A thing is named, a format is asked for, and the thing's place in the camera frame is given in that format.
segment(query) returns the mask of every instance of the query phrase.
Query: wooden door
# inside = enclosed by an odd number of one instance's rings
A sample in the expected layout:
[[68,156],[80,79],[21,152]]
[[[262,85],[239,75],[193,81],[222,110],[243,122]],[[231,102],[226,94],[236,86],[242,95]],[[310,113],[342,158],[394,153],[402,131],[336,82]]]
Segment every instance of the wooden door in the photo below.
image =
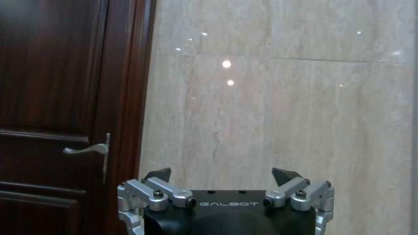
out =
[[[137,146],[121,141],[139,143],[143,105],[133,109],[137,121],[124,123],[125,112],[144,99],[127,87],[145,84],[152,6],[149,0],[0,1],[3,235],[101,235],[120,228],[116,185],[137,170],[137,156],[120,155],[137,154]],[[141,58],[143,70],[131,69],[129,55]],[[145,86],[136,88],[144,94]],[[137,133],[127,135],[124,126]],[[107,133],[103,183],[103,155],[63,149],[101,143]]]

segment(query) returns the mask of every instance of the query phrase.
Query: bolt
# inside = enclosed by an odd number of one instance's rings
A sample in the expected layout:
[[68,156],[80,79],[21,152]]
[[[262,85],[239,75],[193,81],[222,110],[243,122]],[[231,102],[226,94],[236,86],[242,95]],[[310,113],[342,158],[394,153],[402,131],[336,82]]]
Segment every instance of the bolt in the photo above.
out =
[[271,198],[266,197],[266,198],[263,199],[263,205],[264,205],[264,207],[266,207],[267,209],[272,208],[272,206],[274,206],[274,200],[272,200]]
[[196,199],[193,197],[189,197],[185,201],[185,208],[193,208],[196,205]]
[[298,190],[298,191],[295,192],[295,195],[296,195],[298,198],[306,198],[306,192],[304,192],[304,190]]
[[152,194],[155,198],[161,198],[164,196],[164,193],[161,190],[155,190]]

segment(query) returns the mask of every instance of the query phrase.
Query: marble wall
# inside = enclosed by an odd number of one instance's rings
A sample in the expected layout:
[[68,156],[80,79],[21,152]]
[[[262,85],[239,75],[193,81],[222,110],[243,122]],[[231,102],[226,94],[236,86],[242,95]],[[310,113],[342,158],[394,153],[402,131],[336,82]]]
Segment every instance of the marble wall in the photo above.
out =
[[328,235],[406,235],[414,7],[157,0],[139,176],[263,189],[295,170],[335,186]]

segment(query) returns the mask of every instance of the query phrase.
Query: robotic hand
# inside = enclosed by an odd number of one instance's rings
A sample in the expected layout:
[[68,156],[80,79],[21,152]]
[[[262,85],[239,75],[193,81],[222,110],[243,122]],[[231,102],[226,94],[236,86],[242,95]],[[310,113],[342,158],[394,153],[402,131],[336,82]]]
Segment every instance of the robotic hand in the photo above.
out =
[[274,168],[275,190],[188,190],[169,168],[117,186],[119,219],[129,235],[323,235],[334,187]]

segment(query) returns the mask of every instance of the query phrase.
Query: door lever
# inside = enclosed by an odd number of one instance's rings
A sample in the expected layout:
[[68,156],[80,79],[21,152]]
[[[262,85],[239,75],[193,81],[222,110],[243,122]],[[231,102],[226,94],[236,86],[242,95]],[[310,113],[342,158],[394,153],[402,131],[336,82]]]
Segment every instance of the door lever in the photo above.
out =
[[88,152],[97,152],[103,154],[103,183],[105,183],[105,173],[107,173],[107,160],[108,160],[108,154],[109,154],[109,143],[111,143],[111,134],[105,134],[105,143],[95,144],[84,149],[76,150],[72,148],[64,148],[63,153],[65,154],[80,154],[80,153],[88,153]]

